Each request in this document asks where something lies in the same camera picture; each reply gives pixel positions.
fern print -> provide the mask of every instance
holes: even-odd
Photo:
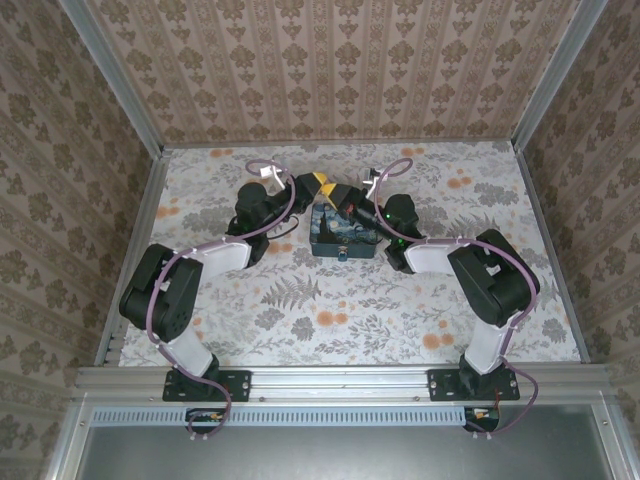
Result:
[[[436,188],[442,178],[440,167],[432,163],[416,163],[410,172],[412,182],[425,182],[431,188]]]
[[[447,230],[447,235],[450,237],[457,237],[458,235],[475,237],[490,228],[499,228],[494,218],[490,219],[486,213],[484,218],[472,213],[471,217],[460,215],[456,218]]]
[[[474,192],[480,194],[478,199],[480,203],[488,207],[493,207],[496,204],[511,205],[518,202],[517,193],[489,183],[477,183],[474,187]]]
[[[278,320],[284,318],[284,313],[275,308],[270,308],[266,312],[258,314],[258,317],[254,320],[256,327],[264,328],[265,330],[271,330],[273,326],[278,323]]]
[[[317,280],[313,283],[311,275],[309,275],[305,282],[302,278],[294,275],[293,280],[282,278],[275,285],[272,285],[260,303],[281,308],[286,308],[289,305],[289,310],[293,310],[294,306],[302,308],[302,305],[309,300],[315,300],[316,295],[322,295]]]
[[[346,355],[358,351],[358,344],[351,340],[331,340],[329,343],[321,343],[315,350],[318,353],[337,353]]]
[[[218,357],[237,357],[244,353],[244,348],[238,346],[236,342],[233,341],[212,341],[206,342],[204,346],[210,352],[215,352]]]
[[[364,354],[369,355],[374,351],[382,350],[391,340],[391,330],[383,325],[377,315],[369,315],[366,320],[358,320],[355,325],[349,327],[353,338],[364,339]]]
[[[273,338],[268,338],[267,340],[258,340],[253,344],[253,348],[249,350],[245,355],[249,355],[251,353],[255,353],[257,355],[264,355],[265,350],[269,352],[273,352],[282,347],[291,347],[295,343],[295,340],[292,338],[279,338],[274,340]]]
[[[388,297],[367,298],[365,300],[358,300],[358,303],[364,308],[371,307],[378,311],[396,310],[400,308],[400,302],[394,302]]]

black mounting bracket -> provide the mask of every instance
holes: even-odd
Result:
[[[215,382],[222,385],[233,402],[248,402],[251,393],[250,370],[218,370]],[[196,382],[178,370],[171,369],[165,378],[162,400],[165,402],[224,402],[221,391]]]
[[[500,400],[520,400],[520,390],[516,374],[508,368],[498,368],[488,375],[483,388],[472,392],[469,390],[459,368],[437,368],[427,370],[427,386],[429,398],[432,402],[451,402],[460,400],[470,401],[495,401],[499,395]]]

ventilation slot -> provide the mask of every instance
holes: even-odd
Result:
[[[185,407],[96,408],[91,425],[184,426]],[[195,426],[211,425],[193,422]],[[228,426],[345,427],[464,425],[463,407],[296,408],[236,406]]]

floral tablecloth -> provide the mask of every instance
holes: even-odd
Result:
[[[499,229],[538,275],[535,311],[509,347],[516,361],[578,361],[524,183],[508,142],[352,144],[185,149],[172,154],[151,243],[181,249],[219,238],[236,192],[254,178],[251,159],[274,159],[294,174],[326,173],[361,185],[363,166],[410,156],[413,168],[385,182],[381,197],[409,193],[430,236]],[[268,190],[275,183],[263,181]],[[378,246],[373,260],[316,258],[311,209],[275,240],[256,266],[200,286],[192,324],[224,365],[373,365],[457,362],[475,321],[455,277],[394,272]],[[279,227],[273,234],[289,225]],[[146,335],[130,326],[121,366],[163,365]]]

white plastic cover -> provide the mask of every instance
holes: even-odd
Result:
[[[207,371],[213,359],[191,325],[179,337],[167,343],[165,348],[178,365],[196,377],[201,377]]]
[[[486,375],[500,366],[500,349],[509,330],[509,323],[498,328],[478,319],[473,329],[471,343],[464,352],[464,358],[480,375]]]
[[[188,255],[204,265],[200,277],[201,283],[206,283],[213,277],[231,270],[242,270],[249,263],[251,247],[246,242],[227,243],[224,238],[222,242],[208,250]]]
[[[461,245],[412,245],[405,251],[405,258],[414,273],[439,272],[454,275],[447,255]]]

